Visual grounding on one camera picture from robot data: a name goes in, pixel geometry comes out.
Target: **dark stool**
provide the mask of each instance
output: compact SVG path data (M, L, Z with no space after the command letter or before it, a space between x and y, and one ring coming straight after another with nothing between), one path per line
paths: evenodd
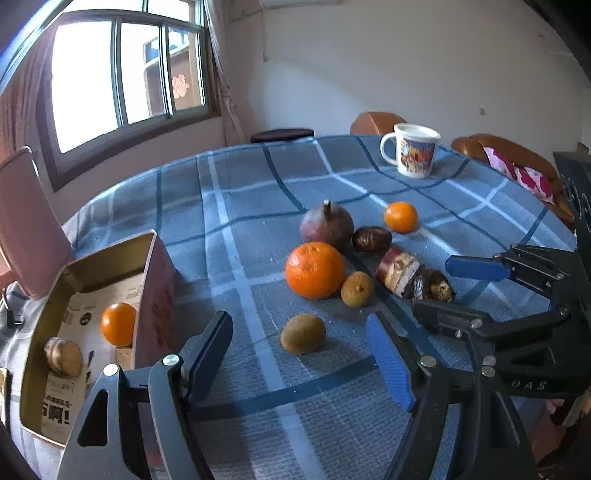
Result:
M277 128L254 134L251 143L279 142L282 140L297 140L298 138L313 137L314 130L309 128Z

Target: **mug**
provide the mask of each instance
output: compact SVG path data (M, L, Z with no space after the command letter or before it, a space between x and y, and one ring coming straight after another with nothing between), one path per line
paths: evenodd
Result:
M386 155L384 146L391 138L396 139L396 158ZM398 171L407 177L424 179L431 174L433 155L441 135L421 125L394 125L394 132L385 134L379 150L385 161L398 166Z

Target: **orange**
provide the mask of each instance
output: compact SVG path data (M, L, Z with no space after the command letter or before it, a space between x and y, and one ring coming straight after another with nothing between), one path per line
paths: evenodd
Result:
M287 259L285 279L290 288L305 299L326 299L343 284L345 261L329 244L303 244Z
M129 346L134 341L135 308L129 303L114 303L103 312L100 331L107 342Z
M398 233L412 232L418 226L418 213L407 202L394 202L384 212L384 222Z

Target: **pink cushion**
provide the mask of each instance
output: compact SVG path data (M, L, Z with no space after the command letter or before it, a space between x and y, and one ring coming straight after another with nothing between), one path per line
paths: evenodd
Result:
M484 147L484 151L492 168L500 171L505 177L517 181L515 166L509 160L502 157L494 148Z
M492 168L501 172L505 177L515 180L542 202L555 205L550 181L539 171L529 167L515 166L503 158L494 148L484 147L484 151Z

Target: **open tin box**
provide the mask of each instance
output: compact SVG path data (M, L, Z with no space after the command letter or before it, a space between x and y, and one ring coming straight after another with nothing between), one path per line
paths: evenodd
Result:
M25 364L20 417L26 430L60 447L64 447L66 443L64 438L50 438L50 435L44 434L42 430L42 415L47 416L48 408L53 408L55 412L56 408L60 408L60 402L61 406L64 405L63 400L51 397L48 400L46 395L48 378L54 375L49 369L44 347L50 337L58 335L62 323L68 318L67 309L72 295L96 291L122 280L131 281L135 277L140 294L137 300L133 344L127 351L125 367L151 367L163 356L174 351L171 317L175 274L176 270L168 252L155 231L124 239L75 260L62 269L35 327ZM84 370L81 373L81 376L83 375L87 376ZM73 389L77 388L80 394L80 382L77 382L77 386L73 386L73 381L72 386ZM63 429L66 428L69 434L69 429L74 425L77 415L77 410L74 410L72 415L69 412L67 419L62 418L60 410L60 417L56 420L64 423L68 420L70 425L60 426L62 437Z

